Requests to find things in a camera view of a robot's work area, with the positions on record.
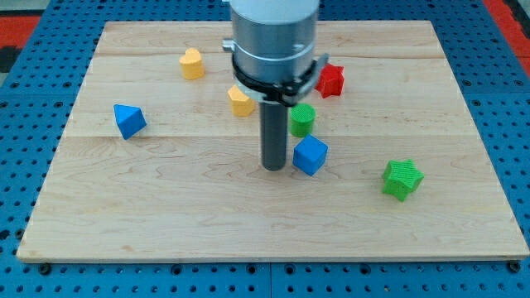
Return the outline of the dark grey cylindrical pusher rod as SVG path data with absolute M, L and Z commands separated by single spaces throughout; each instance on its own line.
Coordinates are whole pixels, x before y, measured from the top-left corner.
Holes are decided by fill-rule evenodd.
M 268 171 L 279 171 L 286 164 L 287 107 L 261 103 L 259 113 L 262 166 Z

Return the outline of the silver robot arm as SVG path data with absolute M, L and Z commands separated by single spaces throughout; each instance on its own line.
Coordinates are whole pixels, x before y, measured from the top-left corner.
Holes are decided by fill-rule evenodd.
M 262 166 L 286 164 L 288 109 L 316 86 L 329 56 L 315 58 L 319 0 L 230 0 L 223 40 L 237 86 L 259 104 Z

